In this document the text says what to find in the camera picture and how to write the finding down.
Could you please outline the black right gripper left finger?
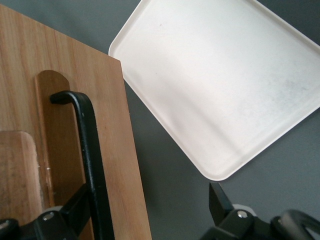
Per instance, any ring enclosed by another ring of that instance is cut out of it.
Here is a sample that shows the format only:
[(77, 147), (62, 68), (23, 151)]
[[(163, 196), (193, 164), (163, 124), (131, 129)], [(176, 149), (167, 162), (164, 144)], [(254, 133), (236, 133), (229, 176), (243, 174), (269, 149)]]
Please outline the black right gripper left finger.
[(22, 239), (78, 240), (90, 217), (87, 186), (83, 184), (60, 210), (48, 210), (22, 226)]

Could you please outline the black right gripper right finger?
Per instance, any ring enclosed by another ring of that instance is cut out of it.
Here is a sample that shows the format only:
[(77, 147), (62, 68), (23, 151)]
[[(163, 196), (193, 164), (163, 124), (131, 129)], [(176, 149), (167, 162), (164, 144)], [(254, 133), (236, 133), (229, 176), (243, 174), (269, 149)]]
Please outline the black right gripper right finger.
[(254, 216), (235, 208), (218, 182), (209, 184), (209, 211), (214, 226), (202, 240), (247, 240), (254, 230)]

